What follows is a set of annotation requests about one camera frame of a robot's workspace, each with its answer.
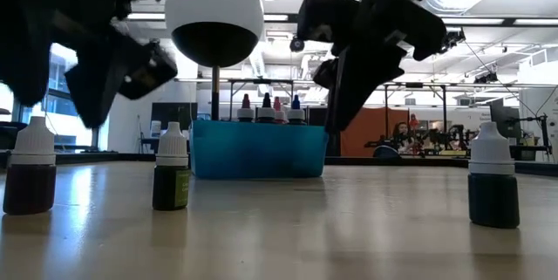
dropper bottle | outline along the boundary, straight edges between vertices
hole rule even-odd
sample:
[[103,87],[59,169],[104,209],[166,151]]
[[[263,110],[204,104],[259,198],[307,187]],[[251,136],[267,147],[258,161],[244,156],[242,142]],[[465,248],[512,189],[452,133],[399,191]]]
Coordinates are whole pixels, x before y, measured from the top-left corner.
[[254,119],[254,110],[250,108],[250,99],[248,94],[244,94],[244,99],[242,99],[242,108],[236,110],[236,117],[240,122],[252,122]]
[[263,105],[258,109],[258,123],[275,123],[276,111],[271,107],[269,93],[263,95]]
[[54,204],[56,187],[54,134],[44,117],[33,116],[17,133],[10,157],[3,196],[3,211],[9,215],[32,215]]
[[300,108],[300,100],[298,95],[295,95],[292,104],[290,105],[290,110],[287,111],[287,119],[289,120],[289,125],[306,125],[304,119],[306,118],[304,110]]
[[285,124],[285,112],[281,108],[281,101],[279,97],[275,97],[273,101],[273,108],[276,110],[276,123],[277,124]]
[[168,122],[167,132],[159,138],[155,163],[153,209],[184,209],[188,203],[191,171],[187,167],[187,141],[180,132],[179,122]]
[[509,142],[498,133],[496,123],[480,125],[471,141],[469,161],[469,218],[482,226],[515,229],[520,224],[515,165]]

white sphere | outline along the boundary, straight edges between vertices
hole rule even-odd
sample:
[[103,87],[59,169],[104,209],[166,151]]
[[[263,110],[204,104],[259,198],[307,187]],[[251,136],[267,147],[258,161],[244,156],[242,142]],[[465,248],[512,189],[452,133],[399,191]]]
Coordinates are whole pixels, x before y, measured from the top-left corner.
[[205,66],[241,62],[263,31],[260,0],[166,0],[165,14],[179,51]]

orange wall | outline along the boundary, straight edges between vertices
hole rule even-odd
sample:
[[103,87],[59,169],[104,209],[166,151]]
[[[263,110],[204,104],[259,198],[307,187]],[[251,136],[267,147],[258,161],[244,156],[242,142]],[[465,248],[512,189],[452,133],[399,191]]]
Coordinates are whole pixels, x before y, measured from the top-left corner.
[[[409,121],[408,110],[388,109],[388,135],[399,122]],[[362,108],[350,125],[341,132],[341,155],[343,157],[371,157],[374,148],[364,148],[369,141],[377,141],[385,135],[385,109]]]

wooden table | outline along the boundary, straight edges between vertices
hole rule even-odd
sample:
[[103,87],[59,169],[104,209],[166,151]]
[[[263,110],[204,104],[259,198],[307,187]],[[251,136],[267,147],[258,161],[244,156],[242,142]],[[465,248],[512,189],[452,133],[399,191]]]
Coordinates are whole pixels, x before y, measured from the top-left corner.
[[59,167],[50,213],[2,218],[0,279],[558,277],[553,178],[519,176],[516,230],[469,222],[466,169],[459,168],[193,179],[188,209],[177,212],[151,210],[152,180],[146,162]]

blue container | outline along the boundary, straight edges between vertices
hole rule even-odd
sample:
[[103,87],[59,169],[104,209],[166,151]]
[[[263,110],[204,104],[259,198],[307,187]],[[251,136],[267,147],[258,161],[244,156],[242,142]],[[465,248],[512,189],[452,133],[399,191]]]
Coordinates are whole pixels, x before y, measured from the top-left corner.
[[201,179],[318,177],[327,142],[320,126],[195,120],[192,171]]

